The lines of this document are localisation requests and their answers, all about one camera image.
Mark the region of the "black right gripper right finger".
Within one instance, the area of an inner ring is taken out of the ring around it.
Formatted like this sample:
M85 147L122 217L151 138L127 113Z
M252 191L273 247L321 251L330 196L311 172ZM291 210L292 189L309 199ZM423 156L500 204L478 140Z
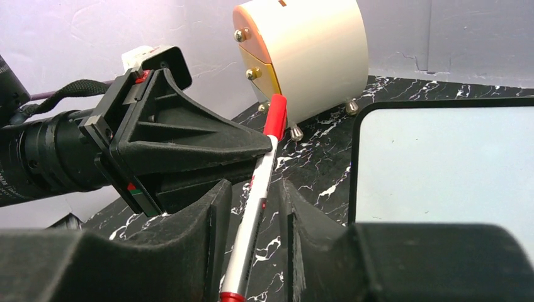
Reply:
M342 226L278 183L287 301L532 301L533 267L484 224Z

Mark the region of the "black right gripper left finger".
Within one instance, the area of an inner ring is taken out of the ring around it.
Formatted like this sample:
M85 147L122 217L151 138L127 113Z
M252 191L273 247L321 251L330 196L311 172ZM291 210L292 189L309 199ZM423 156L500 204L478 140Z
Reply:
M68 229L1 233L2 301L217 301L232 186L112 241Z

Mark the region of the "white marker red cap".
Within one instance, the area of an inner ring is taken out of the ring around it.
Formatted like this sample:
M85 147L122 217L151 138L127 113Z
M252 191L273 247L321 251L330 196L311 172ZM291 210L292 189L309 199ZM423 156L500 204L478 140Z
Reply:
M245 301L254 259L259 228L279 141L287 125L287 99L281 94L271 97L263 133L269 138L271 150L257 162L250 182L249 197L234 240L227 270L220 289L221 302Z

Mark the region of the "white board black frame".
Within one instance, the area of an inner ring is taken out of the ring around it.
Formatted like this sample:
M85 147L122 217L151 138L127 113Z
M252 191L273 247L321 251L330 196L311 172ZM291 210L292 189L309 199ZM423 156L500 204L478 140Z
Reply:
M366 106L348 208L350 223L497 225L533 257L533 98Z

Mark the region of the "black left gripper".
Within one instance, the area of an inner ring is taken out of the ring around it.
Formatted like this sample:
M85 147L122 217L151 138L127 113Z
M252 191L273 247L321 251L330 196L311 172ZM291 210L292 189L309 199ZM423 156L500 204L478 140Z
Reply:
M252 176L269 138L187 96L170 69L128 69L78 126L136 214L177 213L221 180Z

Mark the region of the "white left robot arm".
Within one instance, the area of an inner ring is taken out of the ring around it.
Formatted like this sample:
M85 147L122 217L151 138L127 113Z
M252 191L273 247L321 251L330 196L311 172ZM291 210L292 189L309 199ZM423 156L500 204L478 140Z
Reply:
M25 106L1 78L1 205L112 186L134 213L175 213L222 179L248 179L270 139L185 94L181 51L156 55L111 83L79 80Z

